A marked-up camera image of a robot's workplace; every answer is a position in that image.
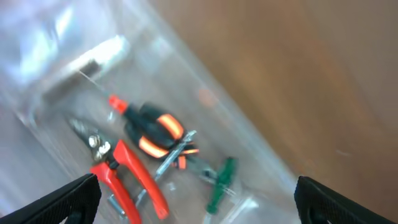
wooden surface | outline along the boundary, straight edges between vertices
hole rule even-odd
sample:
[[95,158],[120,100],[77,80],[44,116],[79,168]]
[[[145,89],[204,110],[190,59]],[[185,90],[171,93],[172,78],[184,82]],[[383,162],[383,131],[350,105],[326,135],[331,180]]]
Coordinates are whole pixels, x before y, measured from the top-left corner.
[[393,1],[150,2],[297,175],[398,222]]

metal bolt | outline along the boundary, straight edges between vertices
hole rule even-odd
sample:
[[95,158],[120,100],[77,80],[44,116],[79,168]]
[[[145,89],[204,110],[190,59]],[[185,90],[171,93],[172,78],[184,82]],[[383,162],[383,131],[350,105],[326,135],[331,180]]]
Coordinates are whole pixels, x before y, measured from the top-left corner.
[[111,145],[109,142],[105,142],[102,146],[98,148],[98,152],[102,155],[107,153],[111,149]]
[[88,138],[88,144],[90,145],[90,147],[95,148],[98,146],[98,144],[100,143],[100,137],[99,136],[90,136]]

metal rod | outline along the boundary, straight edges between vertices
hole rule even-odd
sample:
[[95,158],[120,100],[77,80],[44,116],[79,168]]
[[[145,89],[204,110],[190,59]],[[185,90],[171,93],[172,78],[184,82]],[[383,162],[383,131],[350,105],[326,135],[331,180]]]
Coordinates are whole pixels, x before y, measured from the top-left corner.
[[[181,140],[180,144],[176,146],[176,148],[170,153],[169,156],[167,156],[166,160],[160,165],[160,167],[156,170],[156,175],[155,175],[155,182],[157,182],[163,174],[166,172],[166,170],[170,167],[170,165],[173,163],[173,161],[180,155],[184,147],[192,141],[192,137],[196,134],[196,131],[189,131],[184,138]],[[136,207],[139,206],[139,204],[142,202],[142,199],[145,197],[147,194],[147,190],[143,189],[141,190],[140,194],[136,198]]]

orange and black handle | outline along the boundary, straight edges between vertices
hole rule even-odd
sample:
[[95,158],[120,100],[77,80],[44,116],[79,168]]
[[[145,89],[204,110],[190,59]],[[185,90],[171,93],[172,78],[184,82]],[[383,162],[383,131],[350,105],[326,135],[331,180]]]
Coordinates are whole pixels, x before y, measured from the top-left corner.
[[[147,190],[152,199],[157,216],[165,219],[169,215],[169,206],[163,193],[144,167],[139,158],[127,147],[124,141],[120,140],[113,151],[114,160],[118,164],[127,166],[127,168],[136,176],[136,179]],[[111,169],[109,164],[102,162],[90,169],[90,172],[96,174],[98,179],[104,182],[115,194],[120,206],[126,212],[126,216],[133,223],[141,223],[141,219],[134,202],[130,199],[127,190],[123,187],[121,181],[116,176],[116,170]]]
[[[168,156],[170,149],[176,143],[178,143],[180,138],[183,136],[183,126],[170,113],[166,113],[161,109],[156,108],[154,105],[148,103],[144,104],[140,108],[139,115],[149,122],[161,124],[163,128],[168,132],[169,136],[172,137],[172,141],[174,142],[174,144],[171,146],[162,146],[156,144],[154,141],[152,141],[152,136],[143,133],[134,123],[128,123],[124,127],[127,135],[132,139],[136,146],[139,149],[143,150],[147,155],[156,159],[164,160]],[[196,145],[193,142],[190,142],[184,147],[181,155],[174,161],[173,165],[178,169],[185,169],[185,156],[193,155],[198,152],[199,150],[197,149]]]
[[[146,103],[137,110],[117,96],[111,96],[109,104],[129,121],[124,129],[134,144],[153,158],[164,160],[184,134],[182,124],[174,116],[154,105]],[[174,165],[185,169],[185,155],[198,152],[194,143],[188,144]]]

clear plastic packaging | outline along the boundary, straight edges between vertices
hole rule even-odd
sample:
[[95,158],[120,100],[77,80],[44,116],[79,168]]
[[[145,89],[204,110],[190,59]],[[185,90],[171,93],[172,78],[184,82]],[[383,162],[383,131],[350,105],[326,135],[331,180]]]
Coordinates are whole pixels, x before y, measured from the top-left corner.
[[[225,197],[211,222],[299,222],[293,199],[294,176],[200,62],[144,1],[54,4],[61,6],[55,7],[57,10],[54,9],[45,20],[56,21],[54,18],[59,18],[62,13],[72,12],[69,20],[77,24],[82,22],[82,27],[78,30],[71,28],[71,36],[79,36],[80,43],[84,44],[71,47],[73,53],[70,53],[72,51],[62,50],[59,42],[53,47],[57,49],[56,53],[43,59],[47,63],[45,68],[32,72],[34,78],[21,81],[9,72],[2,77],[5,82],[1,85],[7,105],[32,131],[67,179],[73,180],[87,173],[92,158],[67,125],[64,113],[91,119],[115,136],[128,139],[123,131],[125,120],[108,106],[108,99],[101,89],[84,77],[70,81],[72,76],[79,76],[74,71],[82,65],[93,58],[97,61],[103,58],[100,56],[104,50],[93,53],[90,49],[109,40],[119,40],[120,49],[109,50],[110,53],[105,55],[111,56],[104,58],[101,71],[92,77],[96,83],[137,106],[150,101],[163,107],[187,129],[197,130],[195,142],[201,149],[199,157],[215,169],[228,156],[238,158],[239,169],[231,186],[235,194]],[[49,41],[49,36],[44,35],[43,39]],[[62,90],[54,92],[65,82],[68,88],[61,84]],[[148,158],[131,142],[129,144],[154,174],[160,162]],[[125,186],[129,186],[131,195],[136,195],[141,186],[126,169],[120,168],[119,174]],[[189,171],[170,169],[159,186],[172,211],[163,222],[203,223],[211,195],[209,184]],[[104,186],[102,188],[103,198],[96,222],[117,223],[119,215],[106,201],[111,192]],[[139,210],[143,223],[161,222],[151,203],[146,202]]]

